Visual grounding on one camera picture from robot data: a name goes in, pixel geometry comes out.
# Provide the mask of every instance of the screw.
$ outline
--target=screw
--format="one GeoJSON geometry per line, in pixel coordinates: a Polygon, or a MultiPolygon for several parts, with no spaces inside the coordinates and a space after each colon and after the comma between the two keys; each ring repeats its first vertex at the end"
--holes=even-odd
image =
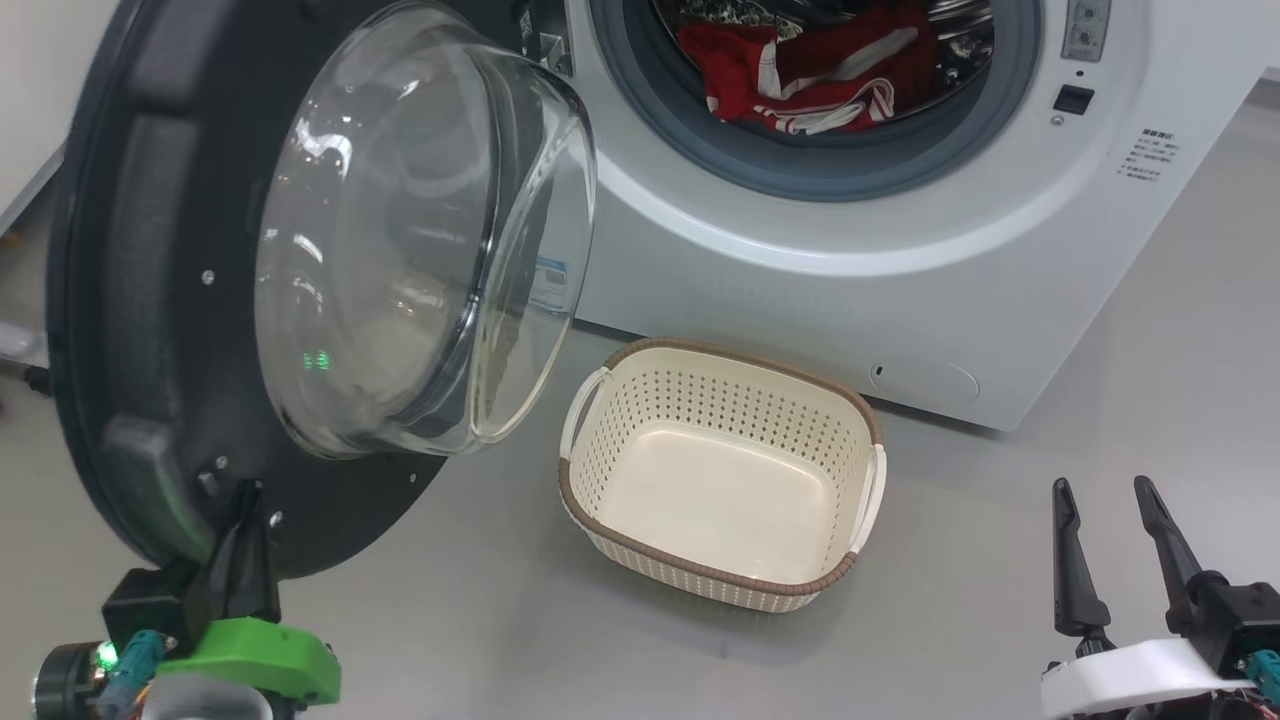
{"type": "Polygon", "coordinates": [[[218,495],[218,478],[212,473],[201,473],[196,475],[196,479],[200,480],[201,487],[205,488],[205,493],[209,497],[218,495]]]}

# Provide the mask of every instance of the laundry basket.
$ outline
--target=laundry basket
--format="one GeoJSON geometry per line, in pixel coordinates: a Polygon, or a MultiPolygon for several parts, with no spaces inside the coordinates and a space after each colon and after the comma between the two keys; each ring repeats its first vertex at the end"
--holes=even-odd
{"type": "Polygon", "coordinates": [[[845,575],[884,496],[879,423],[858,393],[678,340],[622,348],[561,437],[564,507],[611,560],[767,612],[845,575]]]}

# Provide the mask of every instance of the red clothing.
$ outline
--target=red clothing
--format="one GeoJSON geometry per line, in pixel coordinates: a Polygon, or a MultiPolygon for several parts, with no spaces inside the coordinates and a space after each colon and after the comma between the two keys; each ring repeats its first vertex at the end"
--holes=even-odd
{"type": "Polygon", "coordinates": [[[690,23],[680,46],[703,70],[707,106],[781,132],[863,129],[927,100],[937,36],[910,1],[778,42],[772,27],[690,23]]]}

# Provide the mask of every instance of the green led light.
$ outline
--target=green led light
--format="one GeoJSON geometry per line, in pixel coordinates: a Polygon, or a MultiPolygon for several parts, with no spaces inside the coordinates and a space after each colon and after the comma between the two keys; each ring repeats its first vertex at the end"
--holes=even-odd
{"type": "Polygon", "coordinates": [[[302,354],[302,369],[305,370],[328,370],[329,369],[329,354],[321,350],[315,355],[310,352],[302,354]]]}
{"type": "Polygon", "coordinates": [[[106,642],[97,646],[95,653],[97,655],[95,662],[99,667],[108,673],[114,670],[115,666],[120,664],[120,656],[115,652],[115,646],[113,643],[106,642]]]}

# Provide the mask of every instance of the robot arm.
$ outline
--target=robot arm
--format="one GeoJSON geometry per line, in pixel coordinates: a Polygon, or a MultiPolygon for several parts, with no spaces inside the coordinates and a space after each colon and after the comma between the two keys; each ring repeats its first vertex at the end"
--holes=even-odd
{"type": "Polygon", "coordinates": [[[338,702],[332,650],[280,624],[270,532],[261,486],[244,480],[207,562],[131,570],[102,605],[111,639],[49,655],[36,719],[293,720],[338,702]]]}
{"type": "Polygon", "coordinates": [[[1053,628],[1082,638],[1075,660],[1041,676],[1044,717],[1280,716],[1280,594],[1266,583],[1231,585],[1203,570],[1149,478],[1134,479],[1169,594],[1165,621],[1179,638],[1116,648],[1105,628],[1066,479],[1053,483],[1053,628]]]}

